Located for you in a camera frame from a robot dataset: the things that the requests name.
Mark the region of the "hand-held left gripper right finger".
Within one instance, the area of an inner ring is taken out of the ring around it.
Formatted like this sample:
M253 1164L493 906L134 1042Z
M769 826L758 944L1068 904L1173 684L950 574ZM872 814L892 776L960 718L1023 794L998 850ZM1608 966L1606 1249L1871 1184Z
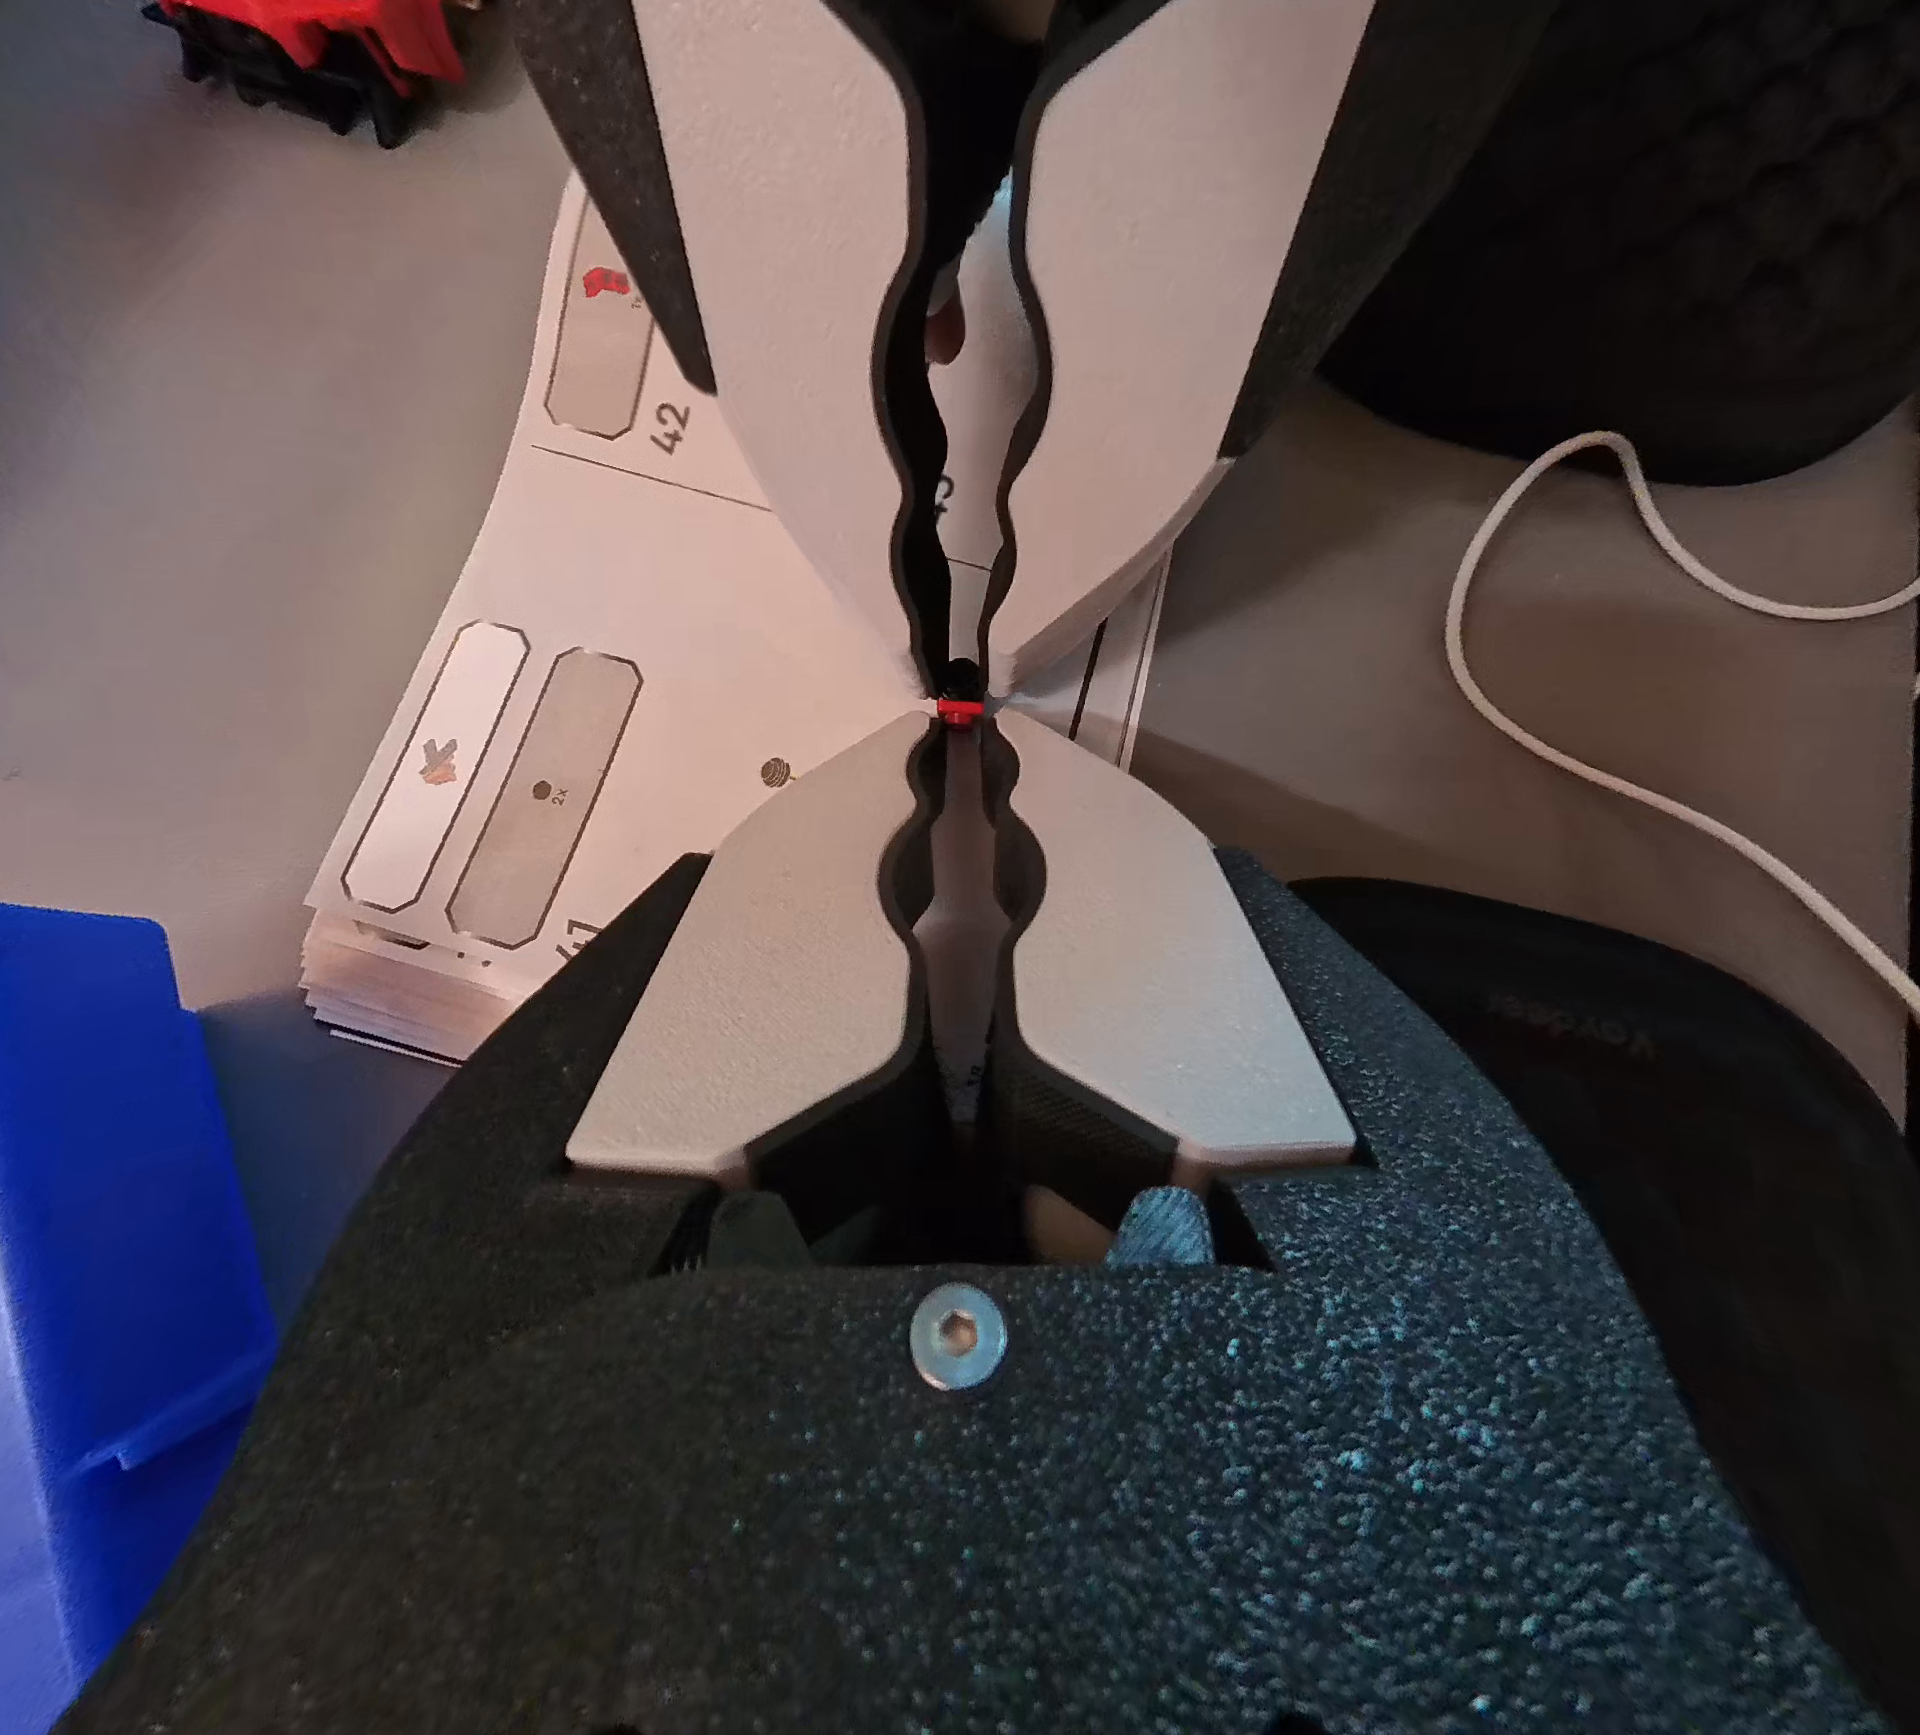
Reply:
M1355 1128L1209 838L1019 712L980 772L1008 920L988 1080L1023 1174L1346 1164Z

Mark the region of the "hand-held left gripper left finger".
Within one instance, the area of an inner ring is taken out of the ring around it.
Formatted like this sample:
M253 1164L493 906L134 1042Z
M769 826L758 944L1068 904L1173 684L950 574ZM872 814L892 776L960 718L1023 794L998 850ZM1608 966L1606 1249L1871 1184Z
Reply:
M939 728L897 716L707 860L565 1144L588 1172L772 1184L926 1038Z

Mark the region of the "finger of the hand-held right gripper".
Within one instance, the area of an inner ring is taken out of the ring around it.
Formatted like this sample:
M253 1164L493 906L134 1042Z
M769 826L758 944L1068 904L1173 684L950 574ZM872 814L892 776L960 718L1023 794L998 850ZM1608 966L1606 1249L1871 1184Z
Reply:
M899 686L947 666L913 0L629 0L715 400Z
M1045 76L1013 166L1038 376L982 620L993 696L1090 638L1226 478L1377 2L1133 0Z

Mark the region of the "blue plastic bin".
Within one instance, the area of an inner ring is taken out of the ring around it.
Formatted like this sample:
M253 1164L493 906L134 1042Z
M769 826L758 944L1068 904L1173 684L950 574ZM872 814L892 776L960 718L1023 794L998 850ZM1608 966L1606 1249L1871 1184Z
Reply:
M200 1020L148 920L1 910L1 1729L151 1599L275 1359Z

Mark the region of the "lego instruction booklet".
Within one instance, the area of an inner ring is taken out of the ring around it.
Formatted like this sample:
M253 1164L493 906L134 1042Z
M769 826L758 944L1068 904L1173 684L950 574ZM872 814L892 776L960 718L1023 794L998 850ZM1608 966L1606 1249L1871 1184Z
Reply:
M463 1062L667 866L909 702L569 174L487 512L306 896L309 1014Z

